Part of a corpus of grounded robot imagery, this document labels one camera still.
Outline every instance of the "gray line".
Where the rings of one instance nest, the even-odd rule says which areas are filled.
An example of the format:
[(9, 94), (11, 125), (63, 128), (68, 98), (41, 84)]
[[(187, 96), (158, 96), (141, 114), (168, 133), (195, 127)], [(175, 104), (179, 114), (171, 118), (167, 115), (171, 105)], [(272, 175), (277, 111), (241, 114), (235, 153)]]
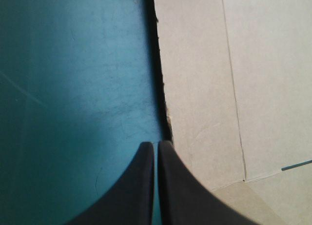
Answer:
[(232, 66), (232, 57), (231, 57), (231, 51), (230, 51), (229, 33), (228, 33), (228, 27), (227, 27), (227, 24), (226, 24), (224, 0), (222, 0), (222, 8), (223, 8), (223, 18), (224, 18), (225, 31), (226, 31), (226, 40), (227, 40), (227, 44), (228, 44), (230, 68), (231, 68), (231, 74), (232, 74), (232, 82), (233, 82), (233, 91), (234, 91), (234, 99), (235, 99), (235, 106), (236, 106), (236, 115), (237, 115), (237, 124), (238, 124), (239, 141), (240, 141), (240, 148), (241, 148), (241, 151), (242, 151), (242, 159), (243, 159), (243, 164), (244, 164), (244, 179), (246, 179), (246, 177), (247, 177), (246, 161), (245, 161), (245, 154), (244, 154), (244, 149), (243, 149), (243, 144), (242, 144), (242, 137), (241, 137), (241, 134), (240, 134), (240, 124), (239, 124), (239, 116), (238, 116), (238, 107), (237, 107), (237, 99), (236, 99), (236, 91), (235, 91), (235, 83), (234, 83), (234, 74), (233, 74), (233, 66)]
[(24, 90), (23, 88), (18, 86), (14, 81), (12, 81), (9, 77), (7, 77), (2, 71), (0, 71), (0, 75), (2, 75), (2, 77), (4, 77), (13, 87), (15, 87), (19, 92), (21, 92), (22, 94), (24, 94), (28, 98), (30, 98), (32, 101), (38, 103), (39, 105), (41, 105), (43, 107), (47, 107), (46, 104), (44, 104), (43, 102), (38, 100), (36, 97), (31, 95), (29, 92), (27, 92), (26, 90)]

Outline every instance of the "teal plastic panel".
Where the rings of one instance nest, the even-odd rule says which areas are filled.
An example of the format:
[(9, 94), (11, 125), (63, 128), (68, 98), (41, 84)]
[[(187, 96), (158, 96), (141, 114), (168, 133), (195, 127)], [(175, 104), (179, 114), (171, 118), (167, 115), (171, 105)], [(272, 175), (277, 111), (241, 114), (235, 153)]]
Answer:
[(0, 224), (73, 218), (161, 140), (151, 70), (143, 0), (0, 0)]

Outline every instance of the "gap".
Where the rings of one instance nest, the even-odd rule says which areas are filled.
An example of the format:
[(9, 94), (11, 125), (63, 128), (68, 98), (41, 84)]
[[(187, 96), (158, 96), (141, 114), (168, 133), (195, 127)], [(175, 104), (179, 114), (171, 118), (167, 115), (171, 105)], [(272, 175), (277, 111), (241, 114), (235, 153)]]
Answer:
[(293, 168), (296, 168), (296, 167), (300, 167), (300, 166), (303, 166), (303, 165), (307, 165), (307, 164), (310, 164), (310, 163), (312, 163), (312, 160), (309, 160), (309, 161), (306, 161), (306, 162), (303, 162), (303, 163), (298, 163), (298, 164), (295, 164), (295, 165), (289, 165), (287, 167), (283, 167), (282, 171), (290, 170), (290, 169), (293, 169)]
[(162, 130), (162, 139), (172, 141), (172, 130), (167, 119), (167, 107), (164, 93), (164, 83), (161, 70), (160, 49), (158, 42), (157, 22), (154, 0), (143, 0), (145, 22), (147, 27), (149, 55), (152, 67), (153, 87), (156, 95), (158, 120)]

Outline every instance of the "cardboard box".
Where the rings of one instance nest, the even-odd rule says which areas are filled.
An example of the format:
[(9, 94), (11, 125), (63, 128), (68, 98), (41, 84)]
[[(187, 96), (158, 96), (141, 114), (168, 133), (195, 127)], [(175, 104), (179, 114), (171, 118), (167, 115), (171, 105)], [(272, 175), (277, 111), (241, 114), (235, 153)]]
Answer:
[(261, 224), (311, 224), (312, 165), (281, 169), (312, 159), (312, 0), (155, 0), (155, 8), (186, 166)]

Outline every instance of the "scratch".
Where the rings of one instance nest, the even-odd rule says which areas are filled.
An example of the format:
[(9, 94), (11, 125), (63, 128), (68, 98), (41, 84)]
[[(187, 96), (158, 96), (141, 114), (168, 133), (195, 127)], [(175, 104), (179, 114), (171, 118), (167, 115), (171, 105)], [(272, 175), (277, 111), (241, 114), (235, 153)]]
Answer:
[(98, 184), (98, 176), (99, 176), (99, 174), (101, 173), (102, 169), (103, 169), (103, 167), (101, 167), (101, 169), (99, 170), (99, 172), (98, 172), (98, 174), (97, 174), (97, 179), (96, 179), (96, 184), (95, 184), (95, 188), (96, 188), (97, 195), (98, 195), (98, 186), (97, 186), (97, 184)]
[(75, 41), (74, 33), (73, 33), (73, 30), (72, 30), (72, 29), (70, 29), (70, 33), (71, 33), (71, 36), (72, 36), (73, 41)]
[(25, 96), (27, 96), (29, 99), (31, 99), (32, 101), (36, 102), (37, 104), (43, 106), (43, 107), (47, 107), (46, 104), (44, 104), (43, 102), (41, 102), (40, 100), (38, 100), (36, 97), (34, 97), (33, 95), (31, 95), (29, 92), (27, 92), (26, 90), (24, 90), (23, 88), (21, 88), (20, 86), (18, 86), (14, 81), (12, 81), (9, 77), (7, 77), (2, 71), (0, 71), (0, 75), (2, 77), (4, 77), (13, 87), (15, 87), (20, 93), (24, 94)]

